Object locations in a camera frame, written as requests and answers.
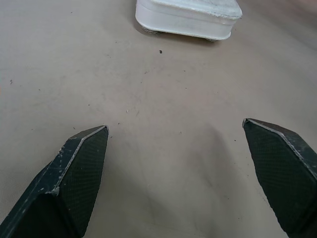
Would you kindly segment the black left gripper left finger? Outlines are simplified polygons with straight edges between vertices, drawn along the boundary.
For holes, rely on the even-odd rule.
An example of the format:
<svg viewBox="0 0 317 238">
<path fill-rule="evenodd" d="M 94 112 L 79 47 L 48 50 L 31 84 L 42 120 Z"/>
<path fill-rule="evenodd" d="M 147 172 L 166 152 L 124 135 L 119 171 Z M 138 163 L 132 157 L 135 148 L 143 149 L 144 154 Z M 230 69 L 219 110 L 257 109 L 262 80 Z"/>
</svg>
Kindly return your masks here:
<svg viewBox="0 0 317 238">
<path fill-rule="evenodd" d="M 0 225 L 2 238 L 81 238 L 99 192 L 108 127 L 68 138 Z"/>
</svg>

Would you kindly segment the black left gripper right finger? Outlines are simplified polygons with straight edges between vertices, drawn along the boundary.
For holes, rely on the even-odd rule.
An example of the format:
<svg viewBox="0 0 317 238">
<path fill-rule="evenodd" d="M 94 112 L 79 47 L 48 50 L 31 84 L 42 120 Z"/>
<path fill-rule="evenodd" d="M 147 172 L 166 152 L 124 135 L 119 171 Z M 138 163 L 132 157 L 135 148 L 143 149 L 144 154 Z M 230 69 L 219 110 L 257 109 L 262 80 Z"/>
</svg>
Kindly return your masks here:
<svg viewBox="0 0 317 238">
<path fill-rule="evenodd" d="M 317 236 L 317 154 L 297 133 L 258 119 L 242 123 L 256 176 L 290 238 Z"/>
</svg>

